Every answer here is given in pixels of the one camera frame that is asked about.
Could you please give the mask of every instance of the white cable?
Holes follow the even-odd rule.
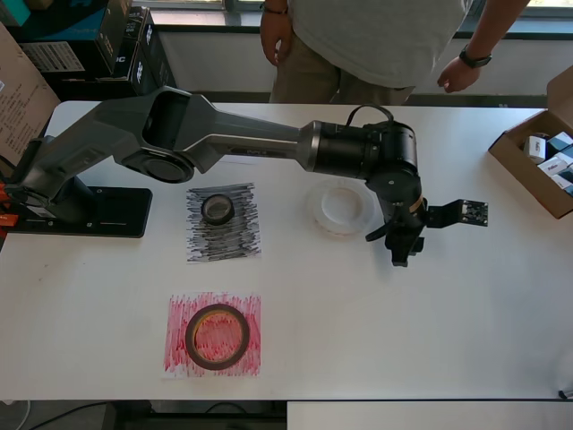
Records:
[[[28,401],[28,409],[26,410],[26,415],[24,415],[24,419],[21,421],[20,425],[16,427],[16,430],[20,430],[24,425],[24,423],[28,420],[28,415],[30,414],[30,409],[31,409],[31,402],[29,400],[27,401]]]

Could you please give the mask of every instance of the white table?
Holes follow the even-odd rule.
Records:
[[[93,104],[56,110],[58,134]],[[301,126],[344,106],[219,105]],[[394,107],[416,131],[424,195],[490,203],[490,226],[427,230],[393,268],[382,241],[322,236],[305,196],[325,176],[294,161],[218,163],[167,185],[111,160],[87,185],[148,187],[143,239],[9,235],[0,253],[0,399],[554,398],[573,383],[573,217],[555,220],[489,154],[530,109]],[[365,109],[356,123],[376,122]],[[253,181],[263,256],[185,263],[185,190]],[[258,292],[253,378],[161,379],[167,302]]]

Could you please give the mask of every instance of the robotic arm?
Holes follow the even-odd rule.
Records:
[[[76,175],[110,156],[171,184],[190,180],[196,168],[205,173],[226,154],[295,159],[307,171],[363,179],[384,214],[383,226],[366,240],[386,237],[394,265],[407,266],[408,255],[422,251],[424,227],[485,226],[487,205],[428,206],[414,132],[376,108],[388,121],[353,127],[357,108],[346,125],[312,121],[299,129],[220,112],[203,96],[164,87],[149,96],[104,101],[57,138],[32,141],[5,191],[33,209],[37,222],[84,226],[101,213],[101,201]]]

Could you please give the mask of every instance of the black tape roll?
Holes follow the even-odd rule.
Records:
[[[201,215],[207,224],[222,226],[235,216],[235,206],[226,195],[213,194],[201,205]]]
[[[237,351],[227,360],[223,361],[209,361],[203,358],[197,348],[195,347],[195,335],[197,330],[201,326],[201,323],[209,316],[213,314],[230,314],[233,316],[241,326],[241,344]],[[230,305],[216,304],[203,307],[199,310],[189,321],[187,325],[187,331],[185,332],[185,347],[187,348],[187,353],[189,357],[197,366],[200,366],[207,370],[223,370],[236,364],[244,355],[247,347],[249,346],[249,338],[251,337],[251,332],[249,330],[249,324],[237,309]]]

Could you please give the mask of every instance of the tape roll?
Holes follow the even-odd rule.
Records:
[[[308,195],[312,221],[335,237],[352,237],[370,226],[376,214],[372,193],[351,179],[330,179]]]
[[[241,340],[236,351],[231,357],[219,361],[209,360],[202,356],[196,345],[197,331],[200,329],[205,320],[216,314],[226,314],[227,316],[235,318],[241,329]],[[237,309],[230,305],[209,305],[199,310],[189,321],[187,330],[185,332],[185,347],[189,357],[197,366],[207,370],[223,370],[236,364],[243,357],[249,345],[250,335],[251,332],[249,329],[249,324],[244,315],[241,314]]]
[[[235,216],[235,206],[226,195],[213,194],[201,205],[201,215],[207,224],[222,226]]]

